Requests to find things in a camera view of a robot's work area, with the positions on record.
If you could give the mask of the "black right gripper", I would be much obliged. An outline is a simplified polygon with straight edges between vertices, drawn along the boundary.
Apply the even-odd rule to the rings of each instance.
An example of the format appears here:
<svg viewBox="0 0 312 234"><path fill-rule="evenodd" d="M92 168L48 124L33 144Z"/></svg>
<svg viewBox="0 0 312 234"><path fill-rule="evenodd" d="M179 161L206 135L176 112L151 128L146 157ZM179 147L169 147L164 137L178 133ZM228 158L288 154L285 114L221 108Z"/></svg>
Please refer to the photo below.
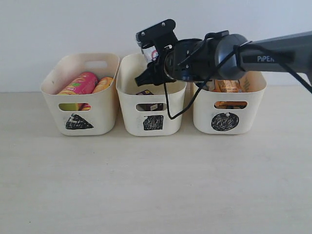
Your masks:
<svg viewBox="0 0 312 234"><path fill-rule="evenodd" d="M168 45L164 48L164 55L155 61L148 63L147 68L138 77L135 78L136 85L155 85L159 86L164 83L174 83L174 79L170 78L165 71L165 59L166 56L172 51L172 46Z"/></svg>

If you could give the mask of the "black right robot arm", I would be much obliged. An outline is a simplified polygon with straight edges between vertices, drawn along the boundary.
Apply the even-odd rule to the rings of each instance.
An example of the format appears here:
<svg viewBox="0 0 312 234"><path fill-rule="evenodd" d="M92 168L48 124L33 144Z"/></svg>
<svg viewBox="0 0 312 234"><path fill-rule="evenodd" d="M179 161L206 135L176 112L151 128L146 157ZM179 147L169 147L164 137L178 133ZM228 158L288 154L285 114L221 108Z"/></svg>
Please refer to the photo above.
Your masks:
<svg viewBox="0 0 312 234"><path fill-rule="evenodd" d="M239 80L249 71L299 73L312 78L312 33L305 32L248 41L228 31L205 39L183 39L171 49L158 49L158 58L135 78L137 86L168 82Z"/></svg>

